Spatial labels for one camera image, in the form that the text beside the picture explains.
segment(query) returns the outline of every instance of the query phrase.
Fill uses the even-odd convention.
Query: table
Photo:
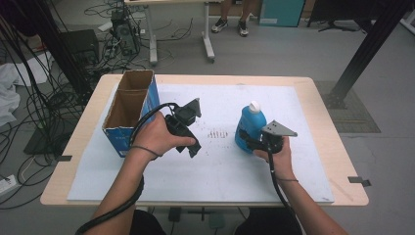
[[[122,74],[106,74],[97,85],[88,106],[68,142],[64,155],[70,162],[60,162],[40,199],[44,205],[97,205],[98,202],[68,201],[67,196],[75,178],[82,153],[92,136],[94,127],[104,110],[113,87]],[[321,162],[325,168],[335,202],[324,206],[365,206],[369,200],[361,184],[349,183],[348,176],[357,176],[339,134],[312,81],[307,77],[283,76],[229,76],[229,75],[170,75],[156,74],[158,84],[251,84],[267,86],[294,86],[299,96]]]
[[[202,2],[205,4],[205,31],[202,31],[202,39],[205,43],[205,48],[207,50],[207,57],[214,62],[214,53],[213,48],[211,47],[210,38],[208,37],[209,26],[208,26],[208,1],[207,0],[125,0],[124,3],[127,6],[134,6],[134,5],[143,5],[144,6],[144,14],[147,18],[147,28],[150,34],[150,64],[155,66],[158,62],[157,57],[157,40],[156,36],[153,34],[153,27],[152,27],[152,15],[150,11],[150,5],[152,4],[176,4],[176,3],[197,3]]]

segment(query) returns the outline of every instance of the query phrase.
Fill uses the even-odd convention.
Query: shoe
[[[247,28],[247,22],[238,21],[238,31],[239,35],[241,35],[242,37],[248,36],[249,32]]]
[[[214,24],[214,26],[211,27],[211,32],[218,33],[220,30],[228,26],[228,21],[219,19],[217,23]]]

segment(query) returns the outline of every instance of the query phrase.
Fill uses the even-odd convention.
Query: blue cardboard box
[[[304,0],[263,0],[259,25],[298,26]]]
[[[160,104],[155,74],[152,70],[129,70],[124,73],[103,124],[104,133],[124,158],[129,138],[140,117]]]

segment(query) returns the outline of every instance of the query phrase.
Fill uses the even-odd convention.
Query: metal pole
[[[344,98],[356,80],[360,77],[376,53],[388,39],[393,29],[406,13],[412,0],[390,1],[389,6],[379,16],[372,29],[357,49],[339,81],[330,94],[323,95],[324,103],[329,109],[344,109]]]

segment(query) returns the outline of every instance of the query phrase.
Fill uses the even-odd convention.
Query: person's right hand
[[[265,159],[267,162],[268,154],[261,150],[254,150],[254,154],[260,158]],[[273,155],[275,176],[277,179],[295,179],[296,176],[293,172],[293,166],[291,164],[291,149],[290,149],[290,138],[283,136],[283,149]]]

